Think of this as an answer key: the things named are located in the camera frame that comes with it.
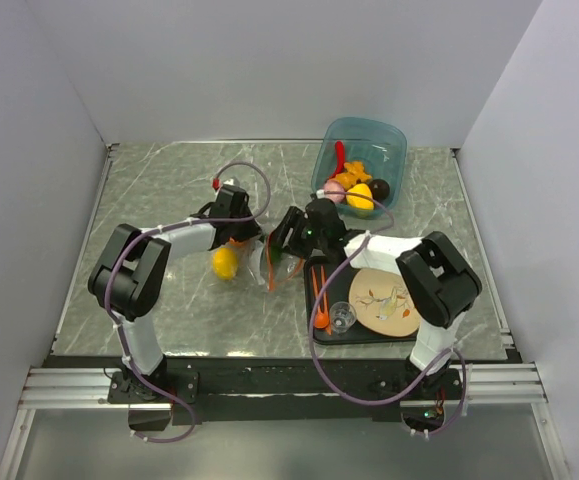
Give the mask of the yellow fake bell pepper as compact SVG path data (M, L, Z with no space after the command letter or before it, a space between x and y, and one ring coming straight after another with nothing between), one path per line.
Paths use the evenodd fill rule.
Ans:
M346 195L347 204L357 210L372 211L374 209L373 194L365 183L351 187Z

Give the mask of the purple fake onion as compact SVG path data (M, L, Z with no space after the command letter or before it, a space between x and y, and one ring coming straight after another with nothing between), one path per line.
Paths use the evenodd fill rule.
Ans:
M344 186L336 180L330 179L323 185L324 197L336 204L346 202L346 190Z

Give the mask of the clear zip top bag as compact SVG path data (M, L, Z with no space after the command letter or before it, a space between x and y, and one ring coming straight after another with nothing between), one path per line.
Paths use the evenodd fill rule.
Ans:
M293 279L304 265L303 259L272 246L266 235L248 242L244 260L254 283L267 292Z

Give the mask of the tan fake ginger root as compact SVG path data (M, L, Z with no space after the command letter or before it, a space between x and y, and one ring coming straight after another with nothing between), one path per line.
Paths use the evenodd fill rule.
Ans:
M343 172L333 178L341 183L345 190L359 183L368 183L372 179L373 177L365 170L365 164L358 160L345 162Z

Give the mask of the dark brown fake fruit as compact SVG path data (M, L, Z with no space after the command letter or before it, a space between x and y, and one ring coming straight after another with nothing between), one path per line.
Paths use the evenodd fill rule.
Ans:
M373 198L378 202L383 202L386 200L391 193L390 185L384 179L374 178L368 182L368 187Z

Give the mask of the red fake chili pepper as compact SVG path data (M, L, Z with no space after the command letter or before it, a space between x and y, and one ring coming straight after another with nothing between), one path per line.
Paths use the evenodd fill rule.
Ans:
M329 179L335 178L338 174L342 173L344 170L344 164L346 161L345 147L342 141L337 140L334 144L335 160L336 165L333 172L328 176Z

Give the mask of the orange fake fruit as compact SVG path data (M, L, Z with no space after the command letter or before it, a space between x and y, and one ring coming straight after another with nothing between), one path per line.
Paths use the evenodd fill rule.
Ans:
M234 247L236 247L236 248L244 248L244 247L246 247L246 246L249 244L249 242L250 242L249 240L237 241L237 240L235 240L235 239L233 239L233 238L231 238L231 239L229 240L229 244L232 245L232 246L234 246Z

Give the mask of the green fake vegetable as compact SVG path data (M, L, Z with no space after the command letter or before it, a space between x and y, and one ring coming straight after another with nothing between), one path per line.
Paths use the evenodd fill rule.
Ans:
M272 264L280 262L283 258L283 251L276 247L270 247L268 251L268 259Z

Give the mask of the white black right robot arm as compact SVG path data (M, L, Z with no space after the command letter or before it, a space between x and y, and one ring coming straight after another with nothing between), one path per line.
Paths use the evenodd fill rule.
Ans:
M482 292L467 260L442 232L398 238L349 229L336 204L319 198L301 210L288 209L268 245L301 259L321 251L335 266L371 269L402 278L421 315L406 375L408 390L429 398L442 384L440 370L451 357L458 325Z

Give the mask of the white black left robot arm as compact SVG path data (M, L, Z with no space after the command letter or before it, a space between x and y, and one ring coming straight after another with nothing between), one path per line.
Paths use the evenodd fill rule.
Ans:
M121 224L112 232L87 288L114 322L123 364L134 373L132 390L141 399L156 401L168 387L166 356L151 318L168 262L257 237L261 228L248 201L244 189L224 184L213 201L177 225L139 229Z

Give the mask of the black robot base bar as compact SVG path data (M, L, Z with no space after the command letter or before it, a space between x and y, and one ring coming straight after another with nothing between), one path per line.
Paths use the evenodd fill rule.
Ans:
M458 371L445 367L411 392L412 366L400 360L326 360L330 379L357 404L328 387L312 361L201 360L174 362L151 391L127 368L112 374L107 400L130 409L129 424L161 431L167 424L228 421L368 418L399 422L419 417L438 427L447 401L463 394Z

